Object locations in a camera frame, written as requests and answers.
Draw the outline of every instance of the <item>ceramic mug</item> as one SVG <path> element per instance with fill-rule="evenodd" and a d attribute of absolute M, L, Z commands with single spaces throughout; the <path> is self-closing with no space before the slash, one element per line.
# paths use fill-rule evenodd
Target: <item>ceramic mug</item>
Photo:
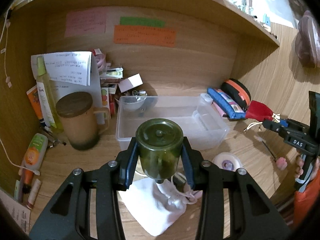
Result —
<path fill-rule="evenodd" d="M 71 146 L 88 150 L 97 144 L 99 135 L 109 127 L 110 111 L 106 107 L 93 107 L 92 96 L 87 92 L 74 92 L 61 98 L 56 109 Z M 98 128 L 94 114 L 106 113 L 106 125 Z"/>

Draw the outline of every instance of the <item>blue pencil case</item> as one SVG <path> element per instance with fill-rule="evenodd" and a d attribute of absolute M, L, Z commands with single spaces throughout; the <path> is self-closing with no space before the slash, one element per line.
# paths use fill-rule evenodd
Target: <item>blue pencil case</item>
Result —
<path fill-rule="evenodd" d="M 221 89 L 208 88 L 207 93 L 213 101 L 229 116 L 230 119 L 244 119 L 245 112 Z"/>

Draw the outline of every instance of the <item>orange sticky note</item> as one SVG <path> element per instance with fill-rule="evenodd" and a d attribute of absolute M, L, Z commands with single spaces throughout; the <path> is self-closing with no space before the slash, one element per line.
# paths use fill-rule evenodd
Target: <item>orange sticky note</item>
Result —
<path fill-rule="evenodd" d="M 173 48 L 176 32 L 169 28 L 115 25 L 113 42 L 117 44 L 148 44 Z"/>

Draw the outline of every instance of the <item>drawstring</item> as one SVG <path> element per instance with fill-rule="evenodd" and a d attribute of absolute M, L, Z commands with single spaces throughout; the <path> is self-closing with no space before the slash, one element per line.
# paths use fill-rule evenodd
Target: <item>drawstring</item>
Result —
<path fill-rule="evenodd" d="M 260 124 L 260 125 L 261 125 L 262 122 L 252 122 L 252 123 L 249 124 L 249 125 L 247 126 L 247 128 L 244 129 L 243 131 L 246 132 L 247 130 L 249 130 L 250 128 L 254 127 L 254 126 L 257 125 L 257 124 Z"/>
<path fill-rule="evenodd" d="M 186 178 L 182 173 L 177 172 L 177 174 L 179 174 L 185 181 L 187 181 L 187 178 Z M 172 185 L 173 185 L 173 188 L 174 188 L 175 192 L 176 192 L 177 194 L 183 196 L 183 197 L 186 197 L 186 199 L 187 199 L 187 201 L 188 201 L 187 204 L 194 204 L 194 203 L 196 203 L 196 202 L 198 201 L 198 198 L 200 198 L 200 197 L 202 196 L 202 192 L 199 191 L 199 190 L 198 190 L 198 191 L 193 191 L 188 184 L 186 184 L 187 187 L 188 187 L 188 189 L 189 189 L 187 192 L 180 192 L 180 191 L 178 191 L 177 188 L 176 188 L 176 186 L 175 186 L 174 183 L 173 183 L 173 176 L 174 176 L 174 175 L 171 176 L 171 183 L 172 183 Z"/>
<path fill-rule="evenodd" d="M 274 122 L 280 123 L 280 120 L 281 120 L 280 114 L 275 114 L 275 113 L 273 113 L 272 119 L 273 119 Z M 260 126 L 259 126 L 259 131 L 261 131 L 261 128 L 260 128 L 260 127 L 261 127 L 262 122 L 252 122 L 252 123 L 249 124 L 249 125 L 247 126 L 247 128 L 244 129 L 243 131 L 246 132 L 247 130 L 249 130 L 250 128 L 252 128 L 252 127 L 254 127 L 255 125 L 258 125 L 258 124 L 260 125 Z"/>

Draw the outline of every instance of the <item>jar lid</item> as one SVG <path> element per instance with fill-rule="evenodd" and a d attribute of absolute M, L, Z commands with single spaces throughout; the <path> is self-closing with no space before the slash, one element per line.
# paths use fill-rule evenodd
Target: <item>jar lid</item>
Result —
<path fill-rule="evenodd" d="M 138 127 L 136 140 L 141 146 L 149 150 L 172 149 L 182 144 L 183 131 L 173 121 L 155 118 Z"/>
<path fill-rule="evenodd" d="M 84 114 L 92 106 L 92 96 L 87 92 L 74 92 L 59 99 L 56 104 L 60 117 L 72 118 Z"/>

